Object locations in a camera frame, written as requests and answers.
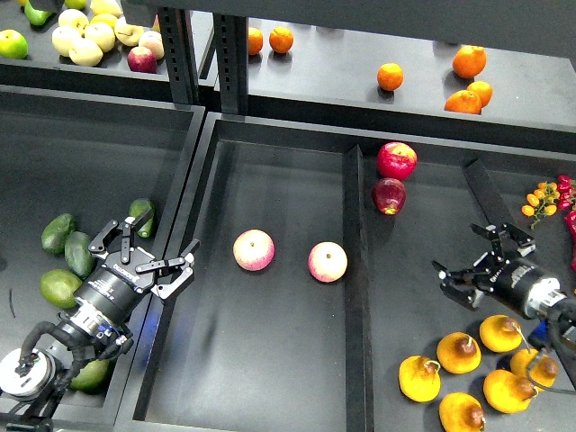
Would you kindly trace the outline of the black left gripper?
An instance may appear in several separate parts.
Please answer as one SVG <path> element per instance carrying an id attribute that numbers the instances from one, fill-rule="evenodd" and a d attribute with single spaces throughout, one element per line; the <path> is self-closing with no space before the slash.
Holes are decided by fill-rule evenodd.
<path id="1" fill-rule="evenodd" d="M 155 260 L 144 249 L 131 251 L 134 233 L 149 219 L 142 213 L 136 220 L 110 220 L 92 239 L 89 250 L 103 263 L 75 291 L 80 306 L 93 306 L 115 327 L 123 324 L 147 293 L 165 302 L 177 297 L 194 280 L 194 253 L 201 242 L 194 238 L 179 256 Z M 108 247 L 121 237 L 120 252 Z"/>

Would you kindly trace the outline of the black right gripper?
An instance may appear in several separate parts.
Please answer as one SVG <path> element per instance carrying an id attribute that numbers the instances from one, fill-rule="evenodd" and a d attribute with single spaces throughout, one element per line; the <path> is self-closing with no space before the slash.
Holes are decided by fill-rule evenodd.
<path id="1" fill-rule="evenodd" d="M 509 223 L 470 228 L 490 242 L 491 251 L 461 270 L 432 261 L 446 297 L 473 311 L 488 294 L 527 320 L 545 317 L 565 299 L 558 278 L 526 258 L 536 250 L 531 235 Z"/>

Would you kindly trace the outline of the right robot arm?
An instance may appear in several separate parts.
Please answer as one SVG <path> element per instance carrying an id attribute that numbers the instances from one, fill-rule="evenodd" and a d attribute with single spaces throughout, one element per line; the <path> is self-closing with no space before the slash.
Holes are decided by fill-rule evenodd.
<path id="1" fill-rule="evenodd" d="M 540 324 L 528 337 L 536 358 L 553 351 L 567 376 L 575 382 L 575 299 L 561 291 L 559 279 L 528 258 L 536 250 L 534 238 L 503 223 L 486 227 L 471 224 L 491 249 L 472 265 L 450 270 L 434 261 L 444 295 L 469 310 L 490 296 L 526 320 Z"/>

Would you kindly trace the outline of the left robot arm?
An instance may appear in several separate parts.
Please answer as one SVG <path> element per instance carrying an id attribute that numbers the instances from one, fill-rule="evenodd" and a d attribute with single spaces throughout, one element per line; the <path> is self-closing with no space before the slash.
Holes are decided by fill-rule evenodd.
<path id="1" fill-rule="evenodd" d="M 194 279 L 198 239 L 173 258 L 157 259 L 133 244 L 152 218 L 110 220 L 86 246 L 99 260 L 75 292 L 73 312 L 58 323 L 36 324 L 22 345 L 1 361 L 1 395 L 15 402 L 2 414 L 9 431 L 51 431 L 52 417 L 71 383 L 93 361 L 115 360 L 133 344 L 127 322 L 153 294 L 177 296 Z"/>

